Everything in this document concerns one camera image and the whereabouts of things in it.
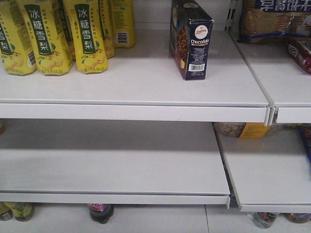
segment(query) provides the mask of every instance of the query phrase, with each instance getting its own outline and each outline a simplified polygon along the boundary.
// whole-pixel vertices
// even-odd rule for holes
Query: white metal shelf
[[[208,122],[5,120],[0,200],[227,204]]]
[[[0,221],[1,233],[208,233],[204,205],[116,205],[106,224],[90,218],[85,204],[43,204],[28,222]]]
[[[238,33],[232,34],[236,41]],[[311,122],[310,74],[286,53],[285,45],[236,45],[275,109],[277,123]]]
[[[227,32],[212,33],[205,80],[184,81],[168,30],[137,30],[108,71],[25,77],[0,70],[0,118],[264,122],[268,101]]]
[[[241,211],[311,213],[310,163],[297,131],[218,136]]]

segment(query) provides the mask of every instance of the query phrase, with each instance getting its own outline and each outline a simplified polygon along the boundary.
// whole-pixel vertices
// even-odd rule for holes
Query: packaged food
[[[135,26],[132,0],[111,1],[116,48],[133,47],[135,45]]]
[[[311,38],[287,39],[286,51],[301,68],[311,74]]]
[[[194,0],[172,0],[170,51],[185,80],[205,79],[213,22]]]
[[[56,0],[17,0],[35,52],[37,68],[46,76],[70,71],[72,56]]]
[[[75,55],[75,51],[74,51],[74,43],[73,43],[73,38],[72,38],[72,31],[71,31],[67,12],[65,10],[64,2],[63,2],[63,0],[58,0],[57,2],[58,2],[58,13],[60,16],[60,20],[62,21],[62,24],[63,24],[63,30],[64,30],[64,34],[66,37],[66,41],[67,41],[68,46],[69,46],[69,50],[70,50],[71,55],[72,55],[72,60],[76,61],[76,55]]]
[[[3,134],[4,130],[5,130],[4,123],[3,123],[3,121],[0,119],[0,135]]]
[[[285,213],[284,216],[293,223],[305,223],[311,219],[311,214]]]
[[[24,76],[36,70],[27,27],[15,0],[0,1],[0,52],[8,74]]]
[[[17,221],[26,222],[34,215],[35,207],[29,202],[4,201],[3,203],[11,209]]]
[[[84,74],[108,69],[98,1],[64,0],[73,33],[76,64]]]
[[[240,36],[247,43],[271,43],[311,33],[311,0],[243,0]]]
[[[7,221],[12,218],[12,211],[0,201],[0,221]]]
[[[100,14],[102,22],[102,31],[104,36],[104,44],[107,58],[115,55],[115,41],[113,32],[113,12],[111,0],[100,0]]]

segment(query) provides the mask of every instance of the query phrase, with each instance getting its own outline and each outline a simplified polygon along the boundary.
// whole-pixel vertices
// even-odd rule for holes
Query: biscuit package
[[[271,43],[311,34],[311,0],[243,0],[240,38]]]
[[[185,80],[205,79],[213,22],[194,0],[172,0],[170,50]]]

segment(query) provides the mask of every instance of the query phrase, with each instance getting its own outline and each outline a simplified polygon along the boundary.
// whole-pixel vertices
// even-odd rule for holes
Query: yellow drink bottle
[[[0,1],[0,55],[8,74],[23,76],[36,70],[34,51],[15,0]]]
[[[47,76],[70,71],[72,56],[65,38],[57,0],[17,0],[35,52],[37,68]]]
[[[113,32],[113,12],[110,0],[99,0],[102,31],[107,58],[115,55],[115,41]]]
[[[114,14],[113,31],[116,48],[135,45],[135,27],[132,0],[111,0]]]
[[[64,0],[76,53],[78,70],[84,74],[108,69],[98,0]]]

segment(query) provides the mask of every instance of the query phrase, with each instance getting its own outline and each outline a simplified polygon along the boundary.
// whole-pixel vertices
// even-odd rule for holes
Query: bottle
[[[279,213],[255,212],[253,222],[261,229],[267,229],[272,226]]]
[[[286,213],[284,216],[293,223],[305,223],[311,219],[311,214],[294,214]]]
[[[0,119],[0,135],[4,132],[4,130],[5,130],[4,124],[2,120]]]
[[[34,215],[35,207],[29,202],[8,202],[4,205],[9,207],[17,221],[26,222]]]
[[[105,224],[113,215],[114,209],[112,204],[92,203],[87,205],[91,218],[101,224]]]
[[[0,201],[0,221],[7,221],[12,218],[12,211]]]

